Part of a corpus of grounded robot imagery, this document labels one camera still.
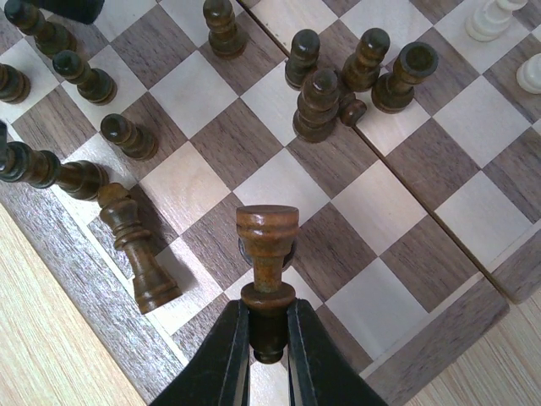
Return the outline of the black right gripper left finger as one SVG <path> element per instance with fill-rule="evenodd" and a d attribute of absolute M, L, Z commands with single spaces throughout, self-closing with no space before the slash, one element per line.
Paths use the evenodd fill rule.
<path fill-rule="evenodd" d="M 248 405 L 249 311 L 232 300 L 194 357 L 153 405 Z"/>

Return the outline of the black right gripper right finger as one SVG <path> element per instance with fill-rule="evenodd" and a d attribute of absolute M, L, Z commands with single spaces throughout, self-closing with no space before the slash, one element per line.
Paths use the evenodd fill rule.
<path fill-rule="evenodd" d="M 383 398 L 348 364 L 306 299 L 287 310 L 291 405 L 381 405 Z"/>

